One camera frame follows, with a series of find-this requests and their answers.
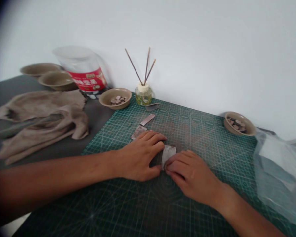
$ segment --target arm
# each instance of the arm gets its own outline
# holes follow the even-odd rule
[[[120,150],[67,157],[0,171],[0,224],[31,212],[63,195],[107,179],[145,181],[160,174],[149,167],[164,149],[160,133],[147,131]]]
[[[246,203],[229,185],[222,183],[192,151],[182,151],[166,163],[166,172],[189,198],[216,209],[239,236],[284,236]]]

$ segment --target crumpled fabric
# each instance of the crumpled fabric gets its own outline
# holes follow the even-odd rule
[[[41,120],[3,141],[0,159],[9,165],[67,136],[82,139],[89,134],[88,116],[83,112],[85,98],[79,90],[69,92],[38,91],[18,95],[0,107],[0,119],[23,122],[51,114],[59,120]]]

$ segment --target white wall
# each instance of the white wall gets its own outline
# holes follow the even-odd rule
[[[92,48],[132,90],[124,48],[143,75],[151,46],[156,98],[296,138],[296,0],[14,0],[0,22],[0,80],[57,62],[64,45]]]

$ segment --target right hand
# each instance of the right hand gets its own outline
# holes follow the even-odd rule
[[[225,184],[193,151],[181,151],[172,156],[166,163],[165,171],[186,196],[217,208]]]

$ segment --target bowl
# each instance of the bowl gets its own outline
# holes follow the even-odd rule
[[[38,82],[57,91],[70,91],[78,88],[66,71],[45,73],[38,79]]]
[[[58,64],[53,63],[39,63],[31,64],[20,69],[20,72],[24,75],[28,75],[38,79],[40,76],[51,71],[61,71],[62,68]]]
[[[246,125],[246,129],[247,132],[246,133],[242,133],[240,131],[238,131],[237,129],[235,129],[228,121],[227,121],[227,117],[231,117],[233,119],[237,119],[240,122],[244,123]],[[224,119],[224,126],[225,128],[231,132],[232,134],[235,135],[245,135],[245,136],[254,136],[256,134],[256,127],[251,123],[250,120],[248,120],[245,116],[238,114],[236,112],[227,112],[225,114],[225,119]]]
[[[117,96],[126,97],[127,100],[123,104],[111,105],[111,99]],[[126,88],[112,88],[101,94],[99,102],[101,105],[109,107],[110,109],[118,110],[126,108],[131,102],[132,92]]]

